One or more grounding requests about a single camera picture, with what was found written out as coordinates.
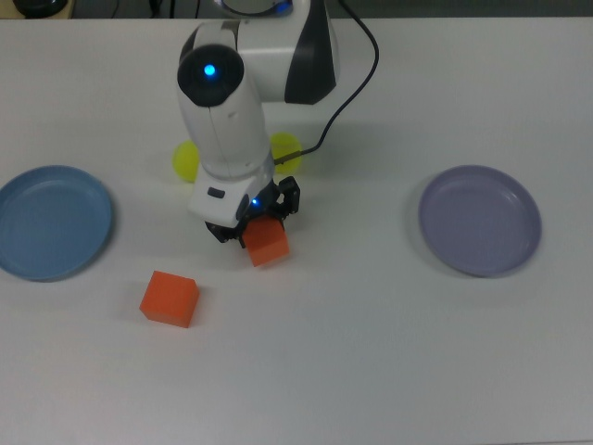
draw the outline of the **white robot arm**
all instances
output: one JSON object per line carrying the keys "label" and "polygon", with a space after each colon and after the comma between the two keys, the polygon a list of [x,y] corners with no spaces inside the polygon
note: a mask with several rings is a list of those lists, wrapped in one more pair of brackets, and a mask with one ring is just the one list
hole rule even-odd
{"label": "white robot arm", "polygon": [[247,222],[261,214],[283,220],[298,210],[294,178],[272,180],[262,102],[315,104],[338,77],[323,0],[275,1],[249,15],[267,13],[283,15],[200,25],[180,57],[179,103],[201,160],[189,208],[221,242],[241,239]]}

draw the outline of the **tennis ball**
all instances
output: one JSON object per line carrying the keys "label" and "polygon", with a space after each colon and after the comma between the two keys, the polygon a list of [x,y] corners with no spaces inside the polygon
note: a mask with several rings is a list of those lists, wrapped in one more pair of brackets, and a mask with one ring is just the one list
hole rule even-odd
{"label": "tennis ball", "polygon": [[[301,144],[296,136],[290,133],[276,133],[270,138],[271,155],[274,159],[290,155],[302,150]],[[280,174],[289,174],[294,172],[300,165],[301,157],[290,159],[284,164],[276,166],[276,172]]]}
{"label": "tennis ball", "polygon": [[200,155],[192,141],[181,142],[173,152],[172,164],[177,175],[188,183],[196,181]]}

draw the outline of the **lavender plate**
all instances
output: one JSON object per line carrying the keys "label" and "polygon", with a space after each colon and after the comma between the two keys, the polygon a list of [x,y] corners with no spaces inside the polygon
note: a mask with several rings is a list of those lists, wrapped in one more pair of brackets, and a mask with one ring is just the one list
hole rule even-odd
{"label": "lavender plate", "polygon": [[508,174],[477,165],[436,176],[423,192],[419,219],[436,256],[476,276],[517,269],[534,254],[542,233],[529,192]]}

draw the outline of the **plate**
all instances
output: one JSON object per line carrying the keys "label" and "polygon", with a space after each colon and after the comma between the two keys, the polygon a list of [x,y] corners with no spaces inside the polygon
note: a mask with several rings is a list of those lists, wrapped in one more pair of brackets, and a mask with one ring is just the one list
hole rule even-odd
{"label": "plate", "polygon": [[527,190],[508,174],[477,165],[440,173],[423,192],[419,219],[438,258],[477,276],[517,269],[535,253],[542,233]]}
{"label": "plate", "polygon": [[0,190],[0,267],[29,280],[66,277],[101,250],[111,224],[107,190],[89,173],[24,172]]}

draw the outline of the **orange block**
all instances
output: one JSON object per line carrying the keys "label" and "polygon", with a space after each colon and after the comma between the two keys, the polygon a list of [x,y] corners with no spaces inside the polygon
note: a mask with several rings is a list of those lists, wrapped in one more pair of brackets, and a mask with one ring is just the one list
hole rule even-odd
{"label": "orange block", "polygon": [[282,223],[271,216],[260,216],[249,222],[243,232],[243,242],[254,266],[288,255],[288,239]]}
{"label": "orange block", "polygon": [[200,291],[190,278],[155,271],[140,304],[148,320],[189,327]]}

